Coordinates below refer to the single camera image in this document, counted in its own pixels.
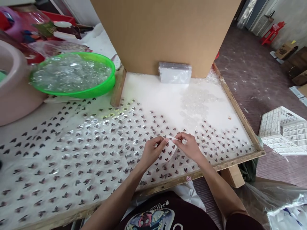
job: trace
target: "white plastic bag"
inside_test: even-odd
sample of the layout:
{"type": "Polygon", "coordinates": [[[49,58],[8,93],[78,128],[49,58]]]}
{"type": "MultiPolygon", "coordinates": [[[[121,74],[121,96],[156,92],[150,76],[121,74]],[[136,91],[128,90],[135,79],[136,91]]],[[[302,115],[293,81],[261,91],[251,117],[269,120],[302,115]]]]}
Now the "white plastic bag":
{"type": "Polygon", "coordinates": [[[33,42],[28,44],[28,46],[36,52],[40,53],[45,58],[56,56],[62,53],[91,52],[89,47],[86,45],[80,45],[68,41],[33,42]]]}
{"type": "Polygon", "coordinates": [[[307,189],[278,182],[245,183],[236,189],[247,212],[267,230],[307,229],[307,189]]]}

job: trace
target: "cartoon print on shirt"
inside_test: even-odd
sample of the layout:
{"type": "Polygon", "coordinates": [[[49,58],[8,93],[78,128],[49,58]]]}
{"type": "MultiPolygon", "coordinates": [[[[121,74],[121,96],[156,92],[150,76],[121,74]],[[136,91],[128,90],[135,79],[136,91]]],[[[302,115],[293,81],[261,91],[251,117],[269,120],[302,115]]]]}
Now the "cartoon print on shirt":
{"type": "Polygon", "coordinates": [[[174,217],[175,213],[171,209],[149,210],[133,216],[125,230],[170,230],[174,217]]]}

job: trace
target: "red chair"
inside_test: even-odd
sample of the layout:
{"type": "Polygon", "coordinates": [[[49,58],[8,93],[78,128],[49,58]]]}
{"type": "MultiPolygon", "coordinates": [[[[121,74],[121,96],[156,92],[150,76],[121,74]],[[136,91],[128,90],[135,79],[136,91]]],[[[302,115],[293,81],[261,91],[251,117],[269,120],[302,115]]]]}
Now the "red chair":
{"type": "Polygon", "coordinates": [[[271,44],[272,41],[276,38],[278,31],[285,26],[285,22],[279,22],[278,24],[273,24],[271,29],[266,32],[266,34],[261,38],[261,45],[271,44]]]}

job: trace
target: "green plastic basin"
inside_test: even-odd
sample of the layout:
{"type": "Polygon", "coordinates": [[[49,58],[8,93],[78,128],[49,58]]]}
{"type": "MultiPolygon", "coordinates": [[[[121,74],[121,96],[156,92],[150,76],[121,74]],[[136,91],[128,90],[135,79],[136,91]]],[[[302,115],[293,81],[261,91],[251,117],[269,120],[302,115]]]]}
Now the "green plastic basin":
{"type": "MultiPolygon", "coordinates": [[[[51,92],[51,91],[46,91],[40,87],[37,87],[36,85],[33,85],[34,88],[37,90],[46,93],[46,94],[51,94],[51,95],[57,95],[57,96],[70,96],[70,97],[76,97],[76,98],[93,98],[93,97],[98,97],[101,95],[106,94],[109,92],[111,89],[113,89],[115,85],[115,66],[114,63],[111,61],[111,59],[107,58],[106,56],[103,56],[101,54],[97,53],[88,53],[88,52],[74,52],[74,53],[69,53],[69,54],[78,54],[81,56],[82,59],[84,60],[92,60],[92,61],[97,61],[97,62],[102,62],[108,67],[112,69],[111,75],[100,85],[97,85],[93,88],[79,91],[79,92],[51,92]]],[[[62,57],[67,54],[60,54],[57,57],[62,57]]]]}

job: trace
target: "brown cardboard box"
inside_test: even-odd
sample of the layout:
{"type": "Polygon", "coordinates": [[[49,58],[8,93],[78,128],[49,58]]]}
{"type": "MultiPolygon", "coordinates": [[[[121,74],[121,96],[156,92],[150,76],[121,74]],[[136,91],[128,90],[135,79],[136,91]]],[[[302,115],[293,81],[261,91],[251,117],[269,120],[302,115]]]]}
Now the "brown cardboard box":
{"type": "Polygon", "coordinates": [[[302,72],[300,75],[296,76],[292,79],[293,83],[296,86],[302,86],[307,83],[307,70],[302,72]]]}
{"type": "Polygon", "coordinates": [[[285,57],[290,56],[298,49],[296,43],[286,42],[278,50],[276,50],[275,55],[279,59],[283,60],[285,57]]]}
{"type": "Polygon", "coordinates": [[[307,97],[307,84],[303,85],[302,87],[298,88],[298,91],[301,92],[305,97],[307,97]]]}
{"type": "Polygon", "coordinates": [[[301,72],[307,70],[307,62],[298,54],[292,55],[288,61],[301,72]]]}
{"type": "Polygon", "coordinates": [[[299,54],[301,56],[301,58],[307,62],[307,47],[304,46],[303,48],[301,48],[297,54],[299,54]]]}
{"type": "Polygon", "coordinates": [[[158,75],[159,62],[173,62],[204,78],[241,0],[91,2],[127,71],[158,75]]]}
{"type": "Polygon", "coordinates": [[[288,74],[290,79],[296,77],[302,72],[299,68],[291,64],[288,60],[284,61],[284,63],[281,64],[280,67],[286,74],[288,74]]]}

